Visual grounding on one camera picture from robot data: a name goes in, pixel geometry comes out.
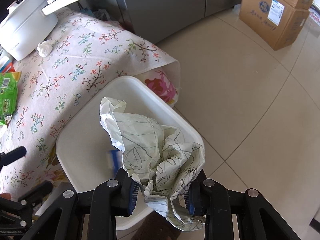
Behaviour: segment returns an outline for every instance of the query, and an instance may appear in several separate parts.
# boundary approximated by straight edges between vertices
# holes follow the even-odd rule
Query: metal screw
[[[259,195],[259,192],[255,190],[254,188],[251,188],[248,190],[248,195],[250,197],[257,197]]]
[[[212,187],[214,185],[214,180],[213,179],[205,179],[203,181],[203,185],[206,187]]]
[[[118,184],[119,184],[119,182],[116,179],[111,179],[111,180],[108,180],[108,182],[107,182],[108,187],[115,187]]]
[[[71,198],[73,196],[73,191],[72,190],[66,190],[64,193],[63,193],[63,196],[65,198]]]
[[[20,221],[20,225],[21,225],[22,227],[25,227],[25,226],[27,225],[27,222],[25,222],[24,220],[21,220],[21,221]]]

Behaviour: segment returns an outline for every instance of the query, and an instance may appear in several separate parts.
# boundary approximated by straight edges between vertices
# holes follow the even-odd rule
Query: stacked cardboard box
[[[239,18],[274,50],[292,44],[313,0],[242,0]]]

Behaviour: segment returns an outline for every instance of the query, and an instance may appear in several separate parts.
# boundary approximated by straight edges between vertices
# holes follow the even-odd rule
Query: crumpled paper
[[[38,44],[37,50],[39,51],[40,57],[47,57],[52,51],[52,45],[50,41],[44,41]]]
[[[185,142],[180,128],[160,125],[139,114],[124,113],[125,101],[103,98],[100,124],[122,151],[129,176],[140,184],[145,203],[182,231],[204,226],[179,203],[205,162],[200,144]]]

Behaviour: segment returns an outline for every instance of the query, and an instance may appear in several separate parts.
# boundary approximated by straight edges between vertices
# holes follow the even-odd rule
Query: blue logo on box
[[[270,10],[270,5],[268,5],[268,3],[266,1],[261,1],[259,3],[259,7],[260,7],[260,10],[263,12],[263,13],[268,13],[269,10]]]

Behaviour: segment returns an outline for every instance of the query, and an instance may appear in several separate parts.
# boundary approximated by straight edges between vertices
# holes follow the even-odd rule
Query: white label
[[[1,85],[1,89],[2,88],[7,88],[9,86],[9,82],[10,82],[10,78],[3,79],[3,82],[2,82],[2,85]]]
[[[301,22],[301,24],[300,24],[300,27],[304,24],[304,21],[305,21],[306,19],[303,19],[302,20],[302,22]]]
[[[272,0],[270,11],[268,14],[268,19],[272,21],[275,25],[279,26],[283,11],[284,5],[276,0]]]

